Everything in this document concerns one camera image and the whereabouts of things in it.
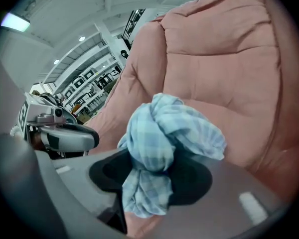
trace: fluorescent light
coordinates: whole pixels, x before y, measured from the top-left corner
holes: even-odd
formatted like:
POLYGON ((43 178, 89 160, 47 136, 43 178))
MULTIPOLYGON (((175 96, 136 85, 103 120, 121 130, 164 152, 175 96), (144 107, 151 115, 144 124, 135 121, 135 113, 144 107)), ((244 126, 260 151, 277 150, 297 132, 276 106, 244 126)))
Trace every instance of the fluorescent light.
POLYGON ((13 28, 15 30, 24 32, 30 26, 30 22, 8 12, 6 16, 3 18, 1 26, 13 28))

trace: shelf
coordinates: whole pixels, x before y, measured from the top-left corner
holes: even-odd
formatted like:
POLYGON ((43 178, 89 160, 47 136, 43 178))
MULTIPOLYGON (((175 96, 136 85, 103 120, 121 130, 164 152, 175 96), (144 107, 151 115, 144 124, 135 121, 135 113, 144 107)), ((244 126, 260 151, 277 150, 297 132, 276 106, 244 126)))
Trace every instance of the shelf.
POLYGON ((87 69, 85 69, 82 73, 80 73, 80 75, 78 75, 78 77, 79 77, 79 76, 84 77, 84 75, 85 75, 86 73, 88 73, 88 72, 89 72, 90 70, 92 70, 92 69, 95 69, 95 70, 96 70, 97 67, 103 65, 105 62, 108 62, 108 60, 109 60, 110 58, 112 58, 112 55, 111 55, 110 53, 107 54, 107 55, 105 55, 105 56, 103 56, 101 59, 97 60, 95 63, 93 63, 92 65, 90 65, 87 69))
POLYGON ((82 105, 78 110, 76 110, 76 111, 74 112, 74 114, 75 114, 75 115, 78 115, 78 113, 79 113, 84 107, 87 107, 87 105, 88 105, 89 103, 91 103, 96 97, 99 97, 99 96, 101 96, 101 95, 103 95, 103 94, 104 94, 104 90, 101 90, 101 91, 99 91, 98 93, 96 93, 95 95, 91 96, 89 99, 85 100, 84 105, 82 105))
POLYGON ((109 69, 112 69, 118 64, 118 61, 115 60, 111 64, 109 64, 107 67, 103 68, 102 70, 96 72, 92 77, 90 77, 88 80, 86 80, 78 89, 76 89, 71 96, 68 97, 68 100, 64 105, 67 105, 69 101, 73 100, 88 84, 90 84, 93 81, 97 81, 99 78, 102 77, 102 74, 106 72, 109 69))
POLYGON ((79 42, 71 50, 69 50, 60 61, 53 66, 51 71, 45 77, 43 83, 55 82, 56 79, 81 55, 90 50, 92 47, 102 43, 100 32, 96 32, 86 38, 83 42, 79 42))
POLYGON ((53 91, 53 95, 61 93, 80 73, 82 73, 87 67, 93 65, 97 60, 106 56, 109 51, 109 46, 106 45, 103 48, 98 46, 93 47, 75 62, 73 62, 55 81, 56 88, 53 91))

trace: pink cushion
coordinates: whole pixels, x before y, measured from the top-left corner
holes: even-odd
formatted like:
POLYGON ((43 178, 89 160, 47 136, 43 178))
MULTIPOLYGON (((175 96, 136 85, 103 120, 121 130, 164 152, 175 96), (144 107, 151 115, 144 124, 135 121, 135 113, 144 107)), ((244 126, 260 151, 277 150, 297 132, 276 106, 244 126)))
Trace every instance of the pink cushion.
POLYGON ((264 0, 196 0, 143 26, 105 107, 87 126, 90 153, 116 148, 133 111, 164 92, 182 98, 224 133, 241 166, 263 151, 279 91, 279 53, 264 0))

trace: blue plaid cloth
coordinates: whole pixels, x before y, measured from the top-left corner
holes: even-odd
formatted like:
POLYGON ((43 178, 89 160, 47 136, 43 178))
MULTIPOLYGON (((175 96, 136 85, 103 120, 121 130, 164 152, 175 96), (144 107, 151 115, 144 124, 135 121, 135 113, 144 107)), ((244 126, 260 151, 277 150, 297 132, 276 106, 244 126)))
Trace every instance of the blue plaid cloth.
POLYGON ((221 160, 226 147, 221 130, 194 108, 167 94, 156 94, 132 114, 118 147, 127 147, 133 169, 123 184, 123 207, 141 218, 165 215, 172 192, 166 170, 175 146, 221 160))

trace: railing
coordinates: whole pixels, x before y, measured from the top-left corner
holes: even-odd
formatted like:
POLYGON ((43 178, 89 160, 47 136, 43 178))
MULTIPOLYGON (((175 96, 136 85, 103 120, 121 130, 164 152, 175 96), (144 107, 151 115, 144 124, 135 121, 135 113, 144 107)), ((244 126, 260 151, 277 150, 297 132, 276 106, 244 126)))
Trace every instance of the railing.
POLYGON ((140 19, 141 15, 143 14, 143 12, 145 11, 145 9, 138 9, 138 10, 133 10, 128 23, 126 24, 124 33, 122 35, 123 40, 128 40, 129 37, 131 36, 131 33, 133 32, 133 29, 136 25, 136 23, 138 22, 138 20, 140 19))

